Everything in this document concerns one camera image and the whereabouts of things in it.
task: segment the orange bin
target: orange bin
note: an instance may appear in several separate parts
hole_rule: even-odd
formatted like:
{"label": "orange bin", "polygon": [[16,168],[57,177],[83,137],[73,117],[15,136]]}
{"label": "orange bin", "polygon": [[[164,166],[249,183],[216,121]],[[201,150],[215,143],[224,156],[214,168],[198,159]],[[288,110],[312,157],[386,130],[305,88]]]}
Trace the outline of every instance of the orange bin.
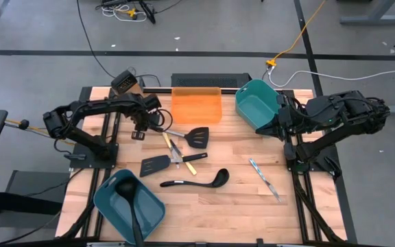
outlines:
{"label": "orange bin", "polygon": [[171,114],[176,124],[217,124],[222,118],[222,91],[218,87],[174,87]]}

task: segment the butcher block tabletop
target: butcher block tabletop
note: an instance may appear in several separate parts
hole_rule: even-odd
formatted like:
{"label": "butcher block tabletop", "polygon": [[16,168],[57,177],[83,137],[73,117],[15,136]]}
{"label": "butcher block tabletop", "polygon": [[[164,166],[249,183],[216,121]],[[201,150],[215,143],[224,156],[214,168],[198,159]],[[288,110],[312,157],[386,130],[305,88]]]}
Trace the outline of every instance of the butcher block tabletop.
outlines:
{"label": "butcher block tabletop", "polygon": [[[103,99],[109,90],[109,87],[93,87],[91,99]],[[294,94],[302,104],[313,97],[311,90],[294,90]],[[158,98],[164,109],[171,109],[170,94],[159,93]],[[114,118],[112,114],[107,136],[111,135]],[[103,120],[104,115],[86,117],[82,129],[89,134],[100,134]],[[197,127],[203,126],[174,123],[171,130],[188,133]],[[197,172],[195,176],[181,163],[179,169],[172,164],[167,169],[140,178],[166,207],[164,220],[146,241],[255,243],[256,239],[262,238],[265,243],[302,243],[294,186],[285,164],[283,142],[255,134],[235,112],[233,94],[222,95],[222,120],[208,127],[210,140],[206,150],[190,148],[185,139],[169,135],[184,155],[208,153],[208,158],[191,161]],[[120,169],[129,169],[138,176],[141,160],[164,154],[171,156],[160,133],[148,130],[144,141],[136,141],[130,138],[133,129],[134,124],[122,117],[117,139],[119,153],[112,174]],[[321,134],[315,132],[303,135],[303,138],[314,141]],[[249,158],[256,161],[282,202],[277,201],[261,180]],[[230,179],[220,188],[159,186],[168,180],[210,183],[222,168],[229,171]],[[85,169],[69,183],[56,236],[67,232],[84,210],[92,175],[92,169]],[[99,174],[99,186],[101,178],[103,171]],[[311,172],[311,182],[318,211],[335,233],[346,239],[333,178],[326,172]],[[311,217],[305,207],[304,211],[309,237],[313,239]],[[97,209],[91,216],[88,236],[94,233],[96,217]],[[123,238],[105,219],[100,240],[123,241]]]}

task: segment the concrete floor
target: concrete floor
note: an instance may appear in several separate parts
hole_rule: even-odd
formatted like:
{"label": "concrete floor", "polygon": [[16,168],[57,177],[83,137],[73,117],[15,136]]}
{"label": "concrete floor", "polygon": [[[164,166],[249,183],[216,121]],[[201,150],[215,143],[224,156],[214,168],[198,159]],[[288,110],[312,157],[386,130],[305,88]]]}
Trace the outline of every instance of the concrete floor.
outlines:
{"label": "concrete floor", "polygon": [[[158,9],[176,0],[155,1]],[[81,11],[94,50],[102,51],[259,51],[280,52],[300,28],[293,1],[192,1],[157,16],[157,24],[124,23],[95,11],[98,0],[81,0]],[[306,18],[319,1],[302,0]],[[369,11],[372,3],[328,1],[309,26],[315,54],[395,56],[395,26],[341,26],[339,15]],[[390,10],[395,14],[395,5]],[[75,1],[11,0],[0,18],[0,49],[88,50]],[[302,41],[291,53],[305,54]],[[138,74],[156,74],[170,86],[172,73],[243,73],[259,78],[264,58],[99,57],[117,75],[133,66]],[[316,60],[318,71],[359,77],[395,69],[395,61]],[[305,59],[278,61],[273,80],[283,84],[293,72],[309,70]],[[155,85],[149,78],[146,84]],[[42,114],[78,98],[82,86],[106,85],[110,78],[90,56],[0,56],[0,109],[10,119],[29,119],[43,126]],[[395,105],[395,74],[358,82],[321,78],[324,94],[360,90]],[[298,75],[287,86],[312,89],[310,75]],[[358,242],[395,246],[395,115],[375,135],[348,138],[338,145]],[[68,162],[52,149],[52,141],[5,128],[0,137],[0,191],[13,170],[66,172]],[[24,233],[8,229],[0,241]],[[29,239],[53,236],[39,231]]]}

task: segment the white cable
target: white cable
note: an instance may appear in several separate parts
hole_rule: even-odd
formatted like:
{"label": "white cable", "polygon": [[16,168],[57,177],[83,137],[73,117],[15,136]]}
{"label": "white cable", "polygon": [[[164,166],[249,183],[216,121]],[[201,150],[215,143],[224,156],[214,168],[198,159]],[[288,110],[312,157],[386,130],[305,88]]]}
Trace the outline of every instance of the white cable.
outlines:
{"label": "white cable", "polygon": [[333,76],[333,75],[325,75],[325,74],[321,74],[321,73],[315,73],[315,72],[312,72],[312,71],[297,71],[288,79],[288,81],[286,83],[284,83],[283,85],[277,85],[271,79],[272,71],[274,69],[275,69],[275,66],[273,66],[271,68],[271,70],[269,72],[267,72],[267,74],[269,75],[269,81],[271,82],[271,84],[274,85],[274,86],[277,86],[277,87],[287,86],[292,81],[292,79],[295,77],[295,75],[297,75],[298,73],[310,73],[310,74],[313,74],[313,75],[320,75],[320,76],[324,76],[324,77],[328,77],[328,78],[340,79],[340,80],[348,80],[348,81],[364,80],[364,79],[373,78],[373,77],[376,77],[376,76],[379,76],[379,75],[386,75],[386,74],[389,74],[389,73],[395,73],[395,70],[394,70],[394,71],[385,71],[385,72],[377,73],[377,74],[374,74],[374,75],[364,76],[362,78],[341,78],[341,77],[337,77],[337,76]]}
{"label": "white cable", "polygon": [[144,19],[143,20],[128,20],[128,19],[120,19],[119,16],[117,15],[117,10],[123,10],[123,11],[128,11],[130,10],[130,7],[128,5],[119,5],[117,8],[104,8],[101,7],[101,13],[104,16],[107,17],[112,17],[115,16],[115,18],[119,21],[129,21],[129,22],[143,22],[145,20],[147,20],[147,15],[144,12],[137,12],[135,14],[143,14],[144,15]]}

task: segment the black ladle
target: black ladle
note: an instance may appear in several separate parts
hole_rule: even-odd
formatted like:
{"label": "black ladle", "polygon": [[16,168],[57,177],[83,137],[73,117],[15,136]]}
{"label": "black ladle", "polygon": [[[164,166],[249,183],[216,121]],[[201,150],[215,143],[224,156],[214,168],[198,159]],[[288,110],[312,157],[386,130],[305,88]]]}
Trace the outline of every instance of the black ladle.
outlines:
{"label": "black ladle", "polygon": [[141,234],[140,224],[136,219],[134,208],[134,199],[138,184],[138,180],[134,177],[125,178],[115,185],[115,191],[129,202],[130,212],[132,214],[132,230],[134,232],[135,244],[138,247],[143,247],[143,235]]}
{"label": "black ladle", "polygon": [[202,186],[202,187],[208,187],[208,188],[219,188],[222,185],[225,185],[226,182],[228,182],[229,178],[230,178],[230,174],[229,174],[228,170],[223,168],[223,169],[220,169],[217,172],[216,177],[209,184],[202,184],[202,183],[195,183],[195,182],[189,182],[189,181],[175,180],[175,181],[163,182],[159,186],[161,186],[161,187],[168,187],[168,186],[173,186],[173,185],[196,185],[196,186]]}

